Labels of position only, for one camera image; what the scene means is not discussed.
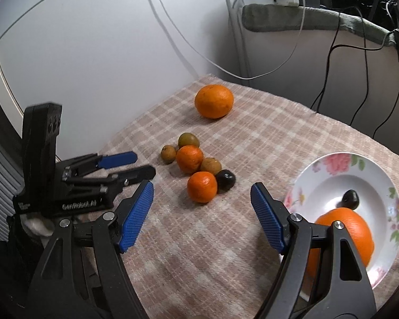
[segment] green fabric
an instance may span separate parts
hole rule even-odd
[[[302,21],[303,7],[251,4],[243,7],[242,23],[245,29],[253,32],[298,30]],[[338,12],[323,8],[306,7],[304,30],[336,30]],[[383,42],[386,29],[364,19],[366,39],[377,44]],[[340,30],[349,31],[363,37],[361,18],[341,13]],[[390,35],[385,46],[395,46],[394,36]]]

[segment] checkered cloth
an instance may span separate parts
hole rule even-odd
[[[235,96],[223,119],[210,121],[194,107],[197,91],[222,84]],[[200,206],[187,196],[188,177],[160,159],[163,145],[192,132],[205,156],[236,175],[235,187]],[[399,190],[399,156],[349,126],[301,104],[208,75],[178,91],[119,132],[102,150],[133,150],[137,165],[156,168],[155,198],[134,247],[122,256],[150,318],[253,318],[280,265],[250,203],[263,182],[283,200],[297,175],[327,153],[350,151],[379,164]],[[132,195],[127,187],[119,203]],[[98,217],[90,214],[90,219]],[[375,289],[380,307],[399,284],[399,253]]]

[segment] black device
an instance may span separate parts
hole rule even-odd
[[[152,184],[143,181],[132,198],[94,222],[61,220],[37,265],[26,318],[147,319],[120,253],[134,245],[152,200]],[[269,243],[284,255],[256,319],[371,319],[371,285],[342,222],[327,227],[290,214],[262,183],[251,187],[251,203]],[[83,247],[94,248],[98,276]],[[311,248],[321,250],[317,278],[309,305],[294,312]]]
[[[22,124],[24,187],[13,197],[17,214],[41,212],[44,217],[71,216],[106,210],[124,186],[153,179],[151,165],[85,178],[98,169],[110,169],[137,161],[130,151],[111,156],[88,154],[56,162],[56,137],[62,106],[45,103],[27,107]]]

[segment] orange on plate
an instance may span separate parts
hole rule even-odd
[[[368,266],[372,253],[374,252],[374,241],[371,231],[364,219],[356,212],[348,208],[337,208],[320,216],[316,224],[330,226],[333,221],[341,221],[345,225],[359,252],[362,262]],[[314,277],[319,262],[319,249],[312,249],[307,262],[307,273]]]
[[[204,154],[194,145],[186,145],[177,151],[176,162],[180,170],[185,174],[193,174],[198,171]]]
[[[228,114],[234,105],[234,96],[227,87],[207,85],[195,96],[195,107],[203,117],[218,119]]]
[[[208,171],[195,173],[188,180],[188,194],[194,202],[208,203],[217,194],[216,178]]]

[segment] table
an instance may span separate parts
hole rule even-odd
[[[194,97],[204,85],[222,84],[235,96],[224,118],[199,116]],[[237,176],[234,188],[208,205],[187,196],[188,177],[160,159],[163,145],[192,132],[205,157],[215,157]],[[130,123],[101,151],[133,150],[136,165],[156,167],[155,198],[135,246],[122,256],[150,318],[253,318],[279,267],[250,204],[250,187],[263,182],[284,199],[296,176],[327,153],[349,151],[379,164],[399,192],[399,156],[353,128],[299,103],[212,75],[200,78]],[[115,204],[132,195],[127,187]],[[99,213],[90,214],[90,219]],[[375,289],[377,307],[399,284],[399,253]]]

